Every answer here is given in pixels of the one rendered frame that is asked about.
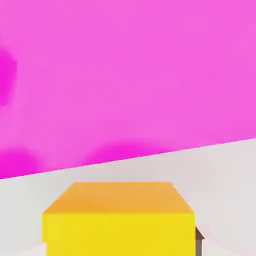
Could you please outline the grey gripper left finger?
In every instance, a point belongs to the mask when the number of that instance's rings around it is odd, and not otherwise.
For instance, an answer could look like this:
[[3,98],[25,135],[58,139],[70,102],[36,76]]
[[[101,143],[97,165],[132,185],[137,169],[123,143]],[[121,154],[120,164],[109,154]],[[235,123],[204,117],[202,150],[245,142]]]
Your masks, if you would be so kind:
[[39,243],[26,249],[21,256],[47,256],[47,244]]

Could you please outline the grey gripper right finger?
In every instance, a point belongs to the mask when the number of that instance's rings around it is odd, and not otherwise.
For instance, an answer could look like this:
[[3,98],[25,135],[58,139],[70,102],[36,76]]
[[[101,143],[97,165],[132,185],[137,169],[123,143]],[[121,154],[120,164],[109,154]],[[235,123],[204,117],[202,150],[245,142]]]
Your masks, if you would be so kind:
[[200,231],[196,227],[196,256],[224,256],[224,250],[212,234]]

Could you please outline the small yellow cube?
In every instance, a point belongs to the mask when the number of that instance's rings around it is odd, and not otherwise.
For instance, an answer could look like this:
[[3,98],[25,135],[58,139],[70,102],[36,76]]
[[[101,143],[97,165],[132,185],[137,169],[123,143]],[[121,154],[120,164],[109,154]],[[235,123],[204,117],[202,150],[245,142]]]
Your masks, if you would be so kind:
[[76,182],[42,215],[47,256],[196,256],[194,211],[169,182]]

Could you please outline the large pink box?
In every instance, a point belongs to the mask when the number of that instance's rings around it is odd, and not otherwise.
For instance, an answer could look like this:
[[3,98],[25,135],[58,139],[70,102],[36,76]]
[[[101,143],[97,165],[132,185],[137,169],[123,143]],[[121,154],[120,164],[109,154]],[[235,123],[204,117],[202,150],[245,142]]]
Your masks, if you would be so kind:
[[0,0],[0,179],[256,138],[256,0]]

